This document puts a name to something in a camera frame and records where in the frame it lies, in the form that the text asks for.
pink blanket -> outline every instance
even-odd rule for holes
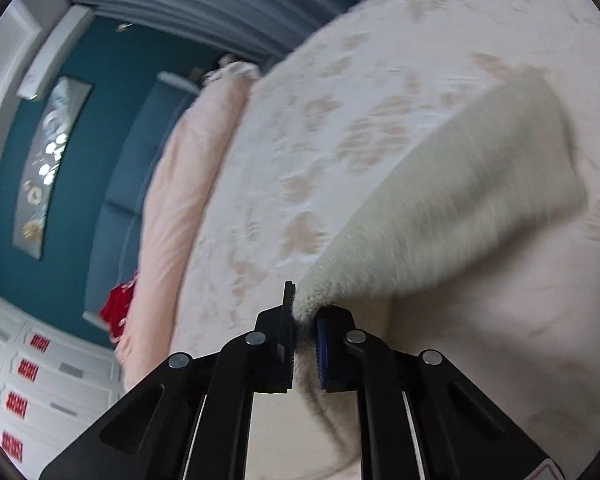
[[[189,253],[224,152],[240,121],[251,79],[211,82],[174,128],[144,201],[139,277],[116,355],[125,388],[168,355]]]

bedspread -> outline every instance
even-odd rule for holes
[[[171,351],[202,356],[251,330],[398,161],[525,65],[571,114],[589,207],[409,298],[390,343],[443,351],[574,478],[600,446],[600,13],[591,0],[366,0],[309,38],[253,88],[190,255]],[[324,476],[335,450],[298,398],[266,401],[254,402],[247,478]],[[337,478],[358,476],[354,465]]]
[[[125,389],[168,355],[176,300],[204,207],[249,96],[254,73],[213,81],[180,118],[143,207],[139,275],[116,348]]]

white towel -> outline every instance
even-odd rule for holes
[[[584,202],[570,151],[553,89],[537,70],[511,77],[396,166],[299,283],[294,317],[308,326],[321,306],[336,304],[359,328],[386,336],[393,295],[431,288],[515,231]],[[345,468],[360,453],[355,394],[319,389],[308,339],[294,382],[338,449],[325,474]]]

teal wall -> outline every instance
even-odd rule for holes
[[[98,213],[122,144],[163,70],[209,69],[220,53],[169,34],[96,18],[61,74],[93,84],[67,144],[46,221],[41,260],[11,244],[20,175],[45,102],[22,102],[0,163],[0,296],[60,330],[108,345],[82,319]]]

white cabinet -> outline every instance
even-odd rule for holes
[[[0,444],[30,480],[123,395],[113,352],[0,298]]]

